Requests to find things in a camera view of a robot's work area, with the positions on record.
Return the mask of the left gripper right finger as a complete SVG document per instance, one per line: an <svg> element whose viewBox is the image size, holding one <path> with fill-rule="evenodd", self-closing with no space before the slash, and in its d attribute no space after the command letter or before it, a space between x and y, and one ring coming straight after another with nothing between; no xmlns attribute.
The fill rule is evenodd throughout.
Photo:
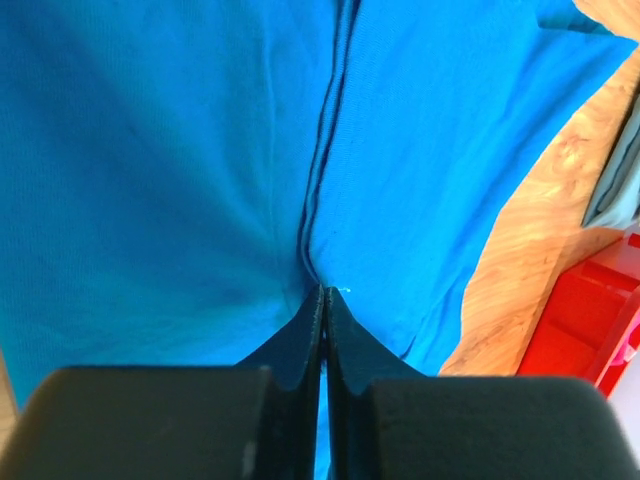
<svg viewBox="0 0 640 480"><path fill-rule="evenodd" d="M379 427L368 389L422 379L354 317L336 287L324 290L331 479L380 479Z"/></svg>

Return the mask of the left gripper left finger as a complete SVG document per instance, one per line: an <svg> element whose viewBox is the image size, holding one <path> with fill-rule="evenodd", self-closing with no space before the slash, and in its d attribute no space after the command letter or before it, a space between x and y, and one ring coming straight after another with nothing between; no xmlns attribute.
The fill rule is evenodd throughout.
<svg viewBox="0 0 640 480"><path fill-rule="evenodd" d="M293 318L239 368L269 374L247 479L314 475L323 338L323 288L314 287Z"/></svg>

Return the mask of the blue t-shirt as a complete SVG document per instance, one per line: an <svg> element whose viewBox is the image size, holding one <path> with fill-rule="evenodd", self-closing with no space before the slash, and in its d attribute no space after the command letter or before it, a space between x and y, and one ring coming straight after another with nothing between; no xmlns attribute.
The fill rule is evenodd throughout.
<svg viewBox="0 0 640 480"><path fill-rule="evenodd" d="M422 379L368 389L380 479L634 479L603 396L443 377L495 220L635 49L571 1L5 1L5 479L247 479L323 288Z"/></svg>

